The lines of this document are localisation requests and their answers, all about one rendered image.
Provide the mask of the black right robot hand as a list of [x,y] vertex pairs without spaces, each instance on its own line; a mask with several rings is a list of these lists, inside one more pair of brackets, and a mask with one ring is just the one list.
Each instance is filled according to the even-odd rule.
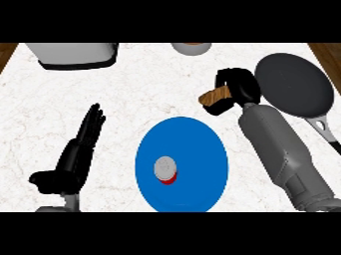
[[224,114],[235,104],[244,107],[246,104],[261,103],[261,87],[252,72],[247,69],[232,68],[218,71],[215,89],[228,86],[231,91],[231,98],[222,99],[210,107],[203,106],[206,111],[219,116]]

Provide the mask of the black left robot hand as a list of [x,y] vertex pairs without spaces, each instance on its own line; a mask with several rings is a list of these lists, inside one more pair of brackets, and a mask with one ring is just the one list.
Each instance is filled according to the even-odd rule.
[[56,169],[39,171],[30,176],[43,194],[79,194],[86,184],[95,147],[107,117],[99,104],[93,104],[86,114],[77,137],[64,149]]

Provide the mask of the brown croissant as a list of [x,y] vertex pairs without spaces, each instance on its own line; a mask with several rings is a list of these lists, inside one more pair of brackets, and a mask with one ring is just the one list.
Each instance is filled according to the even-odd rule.
[[231,98],[231,91],[228,86],[222,86],[216,88],[215,90],[209,91],[198,97],[198,102],[204,106],[212,106],[215,103],[218,103],[222,99]]

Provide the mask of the dark grey frying pan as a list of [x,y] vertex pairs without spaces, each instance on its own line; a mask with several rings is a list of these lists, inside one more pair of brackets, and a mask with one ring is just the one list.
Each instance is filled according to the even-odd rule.
[[327,121],[334,104],[334,90],[321,69],[305,58],[289,53],[275,53],[259,61],[255,78],[271,104],[309,122],[341,155],[341,143]]

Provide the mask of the blue plate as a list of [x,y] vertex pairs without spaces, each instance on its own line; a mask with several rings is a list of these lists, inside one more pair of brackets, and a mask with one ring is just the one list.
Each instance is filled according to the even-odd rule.
[[[164,156],[175,161],[172,184],[164,184],[156,174]],[[213,207],[227,186],[228,156],[218,134],[201,121],[178,117],[153,127],[139,146],[136,177],[157,211],[206,212]]]

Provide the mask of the grey cup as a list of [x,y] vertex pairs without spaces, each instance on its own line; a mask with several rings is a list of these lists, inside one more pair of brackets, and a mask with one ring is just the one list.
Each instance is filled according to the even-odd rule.
[[175,50],[187,56],[198,56],[203,55],[210,47],[210,43],[198,43],[198,44],[188,44],[188,43],[172,43]]

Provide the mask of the red can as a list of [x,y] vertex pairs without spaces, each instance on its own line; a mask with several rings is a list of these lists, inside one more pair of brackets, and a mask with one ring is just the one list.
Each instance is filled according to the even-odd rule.
[[163,184],[170,185],[176,181],[176,175],[176,162],[170,156],[164,155],[159,158],[156,162],[157,179]]

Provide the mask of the pale grey appliance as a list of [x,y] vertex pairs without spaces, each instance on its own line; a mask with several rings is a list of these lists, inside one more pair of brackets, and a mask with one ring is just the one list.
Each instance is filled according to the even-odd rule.
[[27,46],[46,70],[90,70],[117,62],[119,43],[28,43]]

